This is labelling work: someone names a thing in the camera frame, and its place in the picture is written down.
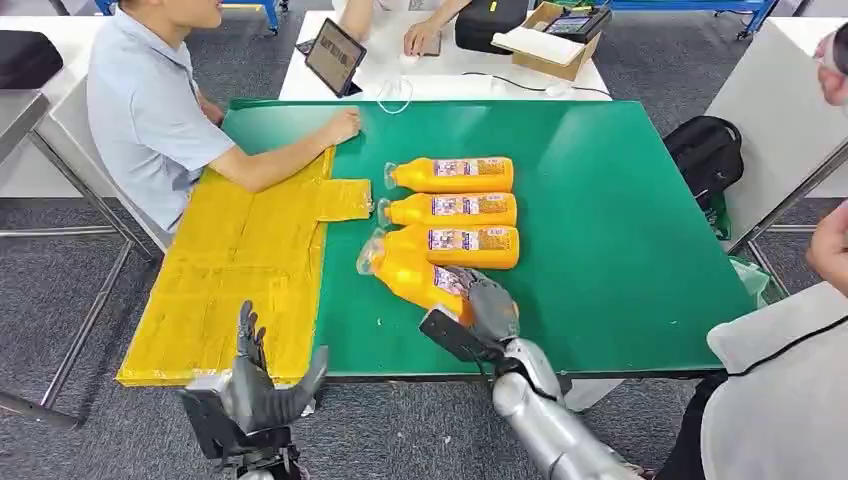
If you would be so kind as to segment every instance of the green table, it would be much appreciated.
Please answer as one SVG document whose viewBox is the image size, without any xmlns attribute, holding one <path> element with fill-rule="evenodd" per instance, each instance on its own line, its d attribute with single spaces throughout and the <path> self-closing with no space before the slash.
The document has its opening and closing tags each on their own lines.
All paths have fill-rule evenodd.
<svg viewBox="0 0 848 480">
<path fill-rule="evenodd" d="M 334 178 L 387 191 L 386 162 L 506 155 L 515 162 L 521 260 L 491 272 L 521 310 L 521 335 L 558 371 L 679 375 L 719 367 L 705 337 L 755 307 L 635 102 L 235 102 L 224 129 L 249 152 L 293 141 L 342 105 L 363 133 L 338 148 Z M 354 268 L 376 220 L 331 224 L 315 345 L 331 374 L 427 377 L 476 372 L 418 331 L 421 308 Z"/>
</svg>

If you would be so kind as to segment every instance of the man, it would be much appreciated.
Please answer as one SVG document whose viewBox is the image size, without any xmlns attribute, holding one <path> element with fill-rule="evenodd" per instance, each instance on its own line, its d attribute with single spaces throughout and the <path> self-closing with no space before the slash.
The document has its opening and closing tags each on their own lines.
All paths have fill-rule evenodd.
<svg viewBox="0 0 848 480">
<path fill-rule="evenodd" d="M 845 72 L 821 65 L 818 78 L 828 103 L 848 102 Z M 848 296 L 846 234 L 848 202 L 818 224 L 807 252 L 810 265 L 835 288 L 817 292 L 832 308 L 844 308 L 841 297 Z M 657 480 L 848 478 L 848 317 L 834 322 L 803 315 L 792 303 L 776 308 L 709 333 L 710 348 L 730 375 L 698 385 Z"/>
<path fill-rule="evenodd" d="M 342 12 L 339 24 L 354 39 L 363 42 L 371 31 L 374 17 L 384 10 L 409 10 L 411 0 L 333 0 L 333 8 Z M 430 18 L 409 27 L 403 37 L 403 53 L 409 56 L 421 55 L 428 42 L 435 39 L 442 27 L 459 13 L 471 0 L 444 0 L 438 6 L 438 0 L 424 0 L 423 10 L 435 11 Z"/>
<path fill-rule="evenodd" d="M 121 0 L 94 43 L 88 117 L 95 144 L 118 186 L 169 233 L 207 165 L 259 192 L 359 133 L 359 112 L 346 109 L 292 145 L 245 154 L 218 128 L 223 113 L 198 90 L 183 42 L 193 28 L 220 24 L 218 0 Z"/>
</svg>

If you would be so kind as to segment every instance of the short sleeve shirt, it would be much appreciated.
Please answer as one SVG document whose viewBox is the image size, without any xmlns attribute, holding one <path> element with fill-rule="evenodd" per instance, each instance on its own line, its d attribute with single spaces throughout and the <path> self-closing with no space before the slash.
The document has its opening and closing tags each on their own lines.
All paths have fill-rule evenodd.
<svg viewBox="0 0 848 480">
<path fill-rule="evenodd" d="M 201 169 L 234 145 L 200 109 L 185 43 L 175 50 L 117 9 L 97 34 L 87 98 L 109 174 L 173 232 Z"/>
</svg>

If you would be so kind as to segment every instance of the orange bottle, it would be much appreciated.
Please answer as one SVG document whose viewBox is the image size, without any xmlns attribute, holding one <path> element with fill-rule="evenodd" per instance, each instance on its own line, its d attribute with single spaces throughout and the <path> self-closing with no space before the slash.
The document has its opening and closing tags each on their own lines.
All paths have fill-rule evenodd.
<svg viewBox="0 0 848 480">
<path fill-rule="evenodd" d="M 415 193 L 394 202 L 380 199 L 377 218 L 385 227 L 397 225 L 515 226 L 518 207 L 511 193 Z"/>
<path fill-rule="evenodd" d="M 359 254 L 356 270 L 374 275 L 395 295 L 422 308 L 444 305 L 459 317 L 465 327 L 473 323 L 465 289 L 453 273 L 430 264 L 417 252 L 390 251 L 383 238 L 372 237 Z"/>
<path fill-rule="evenodd" d="M 410 225 L 394 232 L 380 229 L 391 252 L 406 250 L 436 265 L 505 270 L 518 263 L 518 230 L 500 225 Z"/>
<path fill-rule="evenodd" d="M 514 175 L 507 157 L 416 158 L 403 165 L 386 164 L 386 186 L 416 192 L 510 192 Z"/>
</svg>

